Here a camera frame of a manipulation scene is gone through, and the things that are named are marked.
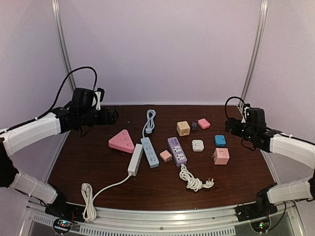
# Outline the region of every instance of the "pink cube socket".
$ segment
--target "pink cube socket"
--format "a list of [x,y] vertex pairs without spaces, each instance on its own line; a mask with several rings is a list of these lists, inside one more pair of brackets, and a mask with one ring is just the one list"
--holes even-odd
[[226,165],[230,159],[227,148],[216,148],[215,153],[213,153],[213,159],[215,165]]

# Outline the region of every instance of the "white power strip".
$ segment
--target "white power strip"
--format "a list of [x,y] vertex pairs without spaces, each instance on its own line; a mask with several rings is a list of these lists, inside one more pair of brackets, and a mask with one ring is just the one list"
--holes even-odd
[[142,153],[143,153],[142,144],[136,144],[136,147],[134,148],[133,155],[128,166],[128,173],[132,176],[137,175]]
[[83,183],[82,184],[82,188],[81,188],[81,193],[82,193],[82,197],[85,201],[85,209],[83,212],[83,218],[86,221],[94,221],[96,219],[96,210],[95,207],[93,205],[93,202],[95,200],[95,198],[103,191],[105,191],[106,189],[109,189],[111,187],[117,186],[119,184],[124,183],[125,181],[127,181],[131,176],[136,176],[137,172],[138,172],[138,168],[139,168],[139,164],[140,164],[140,160],[142,157],[142,152],[143,152],[143,148],[141,144],[136,144],[136,147],[133,151],[133,155],[131,157],[129,166],[128,166],[128,176],[118,182],[118,183],[114,183],[112,185],[109,185],[103,189],[101,189],[98,193],[95,194],[95,196],[93,197],[93,189],[92,186],[89,185],[88,183]]

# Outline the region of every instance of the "white power cord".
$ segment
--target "white power cord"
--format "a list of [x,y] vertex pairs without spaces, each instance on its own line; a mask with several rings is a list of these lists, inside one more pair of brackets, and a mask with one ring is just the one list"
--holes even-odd
[[201,182],[200,179],[195,178],[192,173],[190,173],[187,170],[187,167],[182,164],[181,165],[181,171],[179,172],[179,177],[183,181],[187,181],[186,188],[192,189],[193,191],[197,192],[202,188],[211,188],[215,183],[213,182],[213,179],[208,178],[205,184]]
[[147,111],[147,122],[144,125],[143,130],[142,130],[142,138],[145,138],[144,131],[146,131],[146,134],[152,134],[152,130],[155,127],[153,119],[154,117],[156,117],[156,115],[157,113],[155,112],[155,110]]
[[95,198],[106,189],[109,189],[111,187],[114,187],[114,186],[117,186],[119,184],[126,182],[130,178],[130,176],[131,174],[128,174],[128,176],[124,180],[101,189],[98,193],[95,194],[94,197],[93,197],[92,186],[88,183],[83,183],[82,188],[81,188],[81,193],[84,198],[85,205],[86,205],[83,212],[83,219],[85,219],[86,221],[94,221],[96,219],[96,210],[93,205]]

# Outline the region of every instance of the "white plug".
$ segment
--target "white plug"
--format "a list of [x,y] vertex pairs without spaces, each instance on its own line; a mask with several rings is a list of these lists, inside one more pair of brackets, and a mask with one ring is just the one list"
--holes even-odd
[[140,164],[140,160],[142,157],[143,148],[142,144],[136,144],[136,147],[134,148],[129,166],[128,166],[128,173],[132,176],[136,176]]
[[195,139],[192,141],[191,143],[192,145],[192,150],[193,151],[203,151],[204,150],[204,145],[203,145],[203,141],[200,139]]

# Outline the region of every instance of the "wooden table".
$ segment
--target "wooden table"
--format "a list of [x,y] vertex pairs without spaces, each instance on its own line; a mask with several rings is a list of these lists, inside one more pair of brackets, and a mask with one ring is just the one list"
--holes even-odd
[[[156,153],[168,149],[167,138],[178,137],[188,158],[187,168],[202,181],[214,178],[211,189],[198,192],[186,189],[179,178],[180,167],[161,159],[157,168],[150,169],[143,155],[136,177],[122,185],[110,188],[95,200],[96,207],[128,210],[180,210],[220,207],[255,201],[256,193],[274,183],[260,151],[241,146],[241,138],[224,132],[224,106],[121,106],[116,125],[95,126],[84,138],[71,131],[53,168],[49,183],[64,192],[69,202],[84,204],[81,184],[92,185],[94,194],[100,189],[123,180],[131,154],[108,147],[108,140],[127,129],[134,143],[140,143],[146,111],[155,109],[155,130],[150,135]],[[240,118],[236,107],[228,108],[231,117]],[[176,123],[189,124],[206,118],[209,129],[197,128],[189,136],[179,137]],[[226,166],[214,165],[211,158],[216,146],[214,136],[226,136],[230,160]],[[191,141],[202,139],[203,152],[193,152]]]

